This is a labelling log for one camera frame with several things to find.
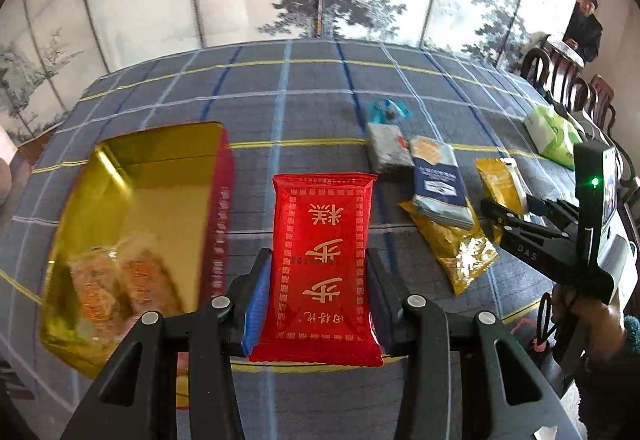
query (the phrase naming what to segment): person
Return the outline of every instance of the person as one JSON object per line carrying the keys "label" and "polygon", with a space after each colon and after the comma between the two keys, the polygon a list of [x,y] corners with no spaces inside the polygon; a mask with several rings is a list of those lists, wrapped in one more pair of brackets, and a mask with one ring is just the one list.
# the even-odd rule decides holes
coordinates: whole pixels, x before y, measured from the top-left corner
{"label": "person", "polygon": [[562,40],[582,58],[590,63],[598,57],[602,25],[593,15],[598,8],[598,0],[578,0],[571,14],[569,25]]}
{"label": "person", "polygon": [[570,311],[589,328],[586,355],[575,373],[580,394],[578,415],[589,440],[640,438],[640,322],[620,316],[615,304],[579,296],[556,285],[551,295],[552,321]]}

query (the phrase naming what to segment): black sleeve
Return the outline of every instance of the black sleeve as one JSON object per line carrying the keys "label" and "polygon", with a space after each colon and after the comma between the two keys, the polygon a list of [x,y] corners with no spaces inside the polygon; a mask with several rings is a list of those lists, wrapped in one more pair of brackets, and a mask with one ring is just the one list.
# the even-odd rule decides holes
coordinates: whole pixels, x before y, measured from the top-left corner
{"label": "black sleeve", "polygon": [[589,438],[616,438],[640,409],[640,323],[625,319],[625,347],[605,366],[578,370],[578,413]]}
{"label": "black sleeve", "polygon": [[584,45],[578,46],[578,54],[582,57],[585,63],[590,63],[598,57],[600,38],[602,38],[602,30],[596,32],[584,43]]}

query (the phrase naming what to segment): shiny gold wrapper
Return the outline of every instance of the shiny gold wrapper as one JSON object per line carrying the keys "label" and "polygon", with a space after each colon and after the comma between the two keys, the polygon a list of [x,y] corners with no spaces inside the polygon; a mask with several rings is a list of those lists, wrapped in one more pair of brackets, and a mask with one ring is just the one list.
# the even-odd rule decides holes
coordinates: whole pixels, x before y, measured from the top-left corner
{"label": "shiny gold wrapper", "polygon": [[462,294],[489,266],[498,260],[498,252],[484,235],[473,207],[466,202],[474,218],[471,230],[445,227],[422,216],[411,201],[400,206],[409,213],[427,240],[434,256],[449,277],[453,293]]}
{"label": "shiny gold wrapper", "polygon": [[[480,173],[484,195],[522,218],[527,207],[527,192],[516,161],[513,158],[478,158],[476,169]],[[500,244],[502,227],[492,227],[494,242]]]}
{"label": "shiny gold wrapper", "polygon": [[[78,334],[82,313],[69,262],[140,232],[156,238],[154,252],[162,258],[182,309],[198,307],[209,197],[225,142],[223,125],[205,122],[131,133],[95,147],[49,253],[40,327],[49,351],[95,378],[116,344],[89,343]],[[186,406],[184,375],[178,377],[177,393],[177,405]]]}

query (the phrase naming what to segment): silver screw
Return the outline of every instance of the silver screw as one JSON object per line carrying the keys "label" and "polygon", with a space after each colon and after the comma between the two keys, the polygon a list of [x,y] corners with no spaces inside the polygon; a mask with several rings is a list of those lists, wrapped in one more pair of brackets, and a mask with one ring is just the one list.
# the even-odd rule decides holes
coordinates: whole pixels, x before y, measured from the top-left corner
{"label": "silver screw", "polygon": [[231,304],[231,299],[229,299],[226,295],[219,295],[211,300],[211,306],[217,309],[223,309],[228,307]]}
{"label": "silver screw", "polygon": [[409,303],[409,306],[414,308],[422,308],[427,304],[427,300],[423,298],[421,295],[413,294],[409,296],[406,301]]}
{"label": "silver screw", "polygon": [[158,315],[158,312],[146,312],[142,315],[142,319],[140,320],[143,325],[153,325],[158,322],[159,318],[160,316]]}
{"label": "silver screw", "polygon": [[492,324],[495,323],[495,315],[493,315],[491,312],[487,312],[485,310],[484,312],[480,312],[478,314],[478,320],[483,325],[492,325]]}

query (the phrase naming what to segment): gray snack package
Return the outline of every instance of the gray snack package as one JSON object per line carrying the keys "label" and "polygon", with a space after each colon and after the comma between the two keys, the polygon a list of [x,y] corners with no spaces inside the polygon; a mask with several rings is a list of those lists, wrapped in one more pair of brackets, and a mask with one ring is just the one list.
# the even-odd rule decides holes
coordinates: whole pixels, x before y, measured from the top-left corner
{"label": "gray snack package", "polygon": [[368,122],[367,140],[373,172],[381,180],[411,180],[414,160],[400,128],[393,124]]}
{"label": "gray snack package", "polygon": [[411,155],[415,163],[414,205],[438,224],[471,229],[474,218],[453,148],[417,136],[411,140]]}

